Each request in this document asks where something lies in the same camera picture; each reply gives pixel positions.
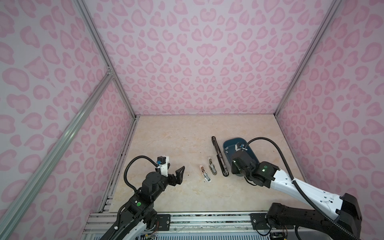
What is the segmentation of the pink small stapler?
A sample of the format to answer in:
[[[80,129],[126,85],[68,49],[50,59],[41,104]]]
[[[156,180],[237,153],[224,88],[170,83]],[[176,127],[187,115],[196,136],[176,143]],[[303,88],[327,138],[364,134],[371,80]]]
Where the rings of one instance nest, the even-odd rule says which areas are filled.
[[[201,173],[202,173],[202,175],[203,175],[205,181],[206,181],[207,183],[210,183],[212,180],[211,180],[210,176],[208,175],[208,173],[206,172],[204,166],[200,165],[200,170],[201,170]]]

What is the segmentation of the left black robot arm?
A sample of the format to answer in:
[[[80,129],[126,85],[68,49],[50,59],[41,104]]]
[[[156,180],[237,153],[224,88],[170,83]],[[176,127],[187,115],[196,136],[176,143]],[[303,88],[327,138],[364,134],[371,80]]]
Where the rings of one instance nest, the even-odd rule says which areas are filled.
[[[146,230],[156,229],[158,213],[154,209],[154,202],[167,186],[176,186],[183,182],[184,171],[183,166],[174,175],[164,176],[159,171],[148,173],[142,187],[119,208],[116,221],[101,239],[135,240]]]

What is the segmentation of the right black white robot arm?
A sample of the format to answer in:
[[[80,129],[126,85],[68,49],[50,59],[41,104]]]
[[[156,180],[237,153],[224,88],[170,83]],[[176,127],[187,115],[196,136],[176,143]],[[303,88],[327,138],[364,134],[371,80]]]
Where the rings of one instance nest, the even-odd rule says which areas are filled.
[[[319,189],[272,163],[259,162],[246,151],[234,152],[229,163],[232,173],[242,175],[250,184],[282,192],[312,207],[307,210],[272,203],[265,216],[272,228],[289,225],[322,232],[333,240],[360,239],[362,214],[355,196]]]

